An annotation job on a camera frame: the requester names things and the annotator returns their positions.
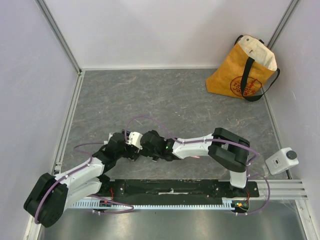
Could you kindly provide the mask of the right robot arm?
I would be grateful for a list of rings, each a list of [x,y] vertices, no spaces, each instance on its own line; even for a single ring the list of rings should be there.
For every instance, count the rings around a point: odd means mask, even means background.
[[[250,142],[224,128],[216,128],[212,134],[196,138],[165,139],[157,131],[144,134],[131,132],[128,143],[138,149],[138,153],[154,161],[168,162],[189,157],[211,157],[229,170],[230,185],[244,189],[247,185],[247,159]]]

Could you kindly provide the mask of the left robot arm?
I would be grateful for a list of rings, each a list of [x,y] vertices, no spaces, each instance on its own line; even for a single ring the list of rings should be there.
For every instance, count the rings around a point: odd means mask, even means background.
[[[68,206],[100,190],[100,177],[104,178],[123,157],[127,142],[125,131],[116,132],[82,164],[57,175],[42,174],[26,199],[24,210],[34,218],[35,224],[52,226]]]

